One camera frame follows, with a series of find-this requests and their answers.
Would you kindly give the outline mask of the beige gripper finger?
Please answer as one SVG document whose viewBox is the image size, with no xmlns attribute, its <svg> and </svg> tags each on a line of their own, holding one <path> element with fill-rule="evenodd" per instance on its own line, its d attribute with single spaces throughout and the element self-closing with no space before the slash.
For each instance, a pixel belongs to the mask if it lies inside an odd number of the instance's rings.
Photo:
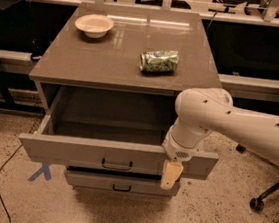
<svg viewBox="0 0 279 223">
<path fill-rule="evenodd" d="M 180 161 L 166 160 L 163 166 L 160 187 L 163 190 L 172 189 L 177 179 L 183 172 L 183 165 Z"/>
</svg>

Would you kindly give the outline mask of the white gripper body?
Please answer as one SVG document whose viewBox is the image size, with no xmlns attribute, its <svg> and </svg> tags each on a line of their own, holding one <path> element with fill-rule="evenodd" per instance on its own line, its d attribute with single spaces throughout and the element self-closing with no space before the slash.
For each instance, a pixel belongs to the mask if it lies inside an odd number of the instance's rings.
<svg viewBox="0 0 279 223">
<path fill-rule="evenodd" d="M 202 147 L 204 135 L 196 135 L 189 131 L 179 131 L 170 127 L 162 143 L 167 158 L 172 161 L 190 161 Z"/>
</svg>

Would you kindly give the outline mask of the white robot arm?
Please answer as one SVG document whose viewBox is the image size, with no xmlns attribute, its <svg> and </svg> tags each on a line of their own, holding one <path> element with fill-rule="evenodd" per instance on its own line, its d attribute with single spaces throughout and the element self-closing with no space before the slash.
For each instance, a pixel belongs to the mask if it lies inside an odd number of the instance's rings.
<svg viewBox="0 0 279 223">
<path fill-rule="evenodd" d="M 234 140 L 279 166 L 279 116 L 240 109 L 220 88 L 183 90 L 175 100 L 177 119 L 162 143 L 167 154 L 160 186 L 173 187 L 211 132 Z"/>
</svg>

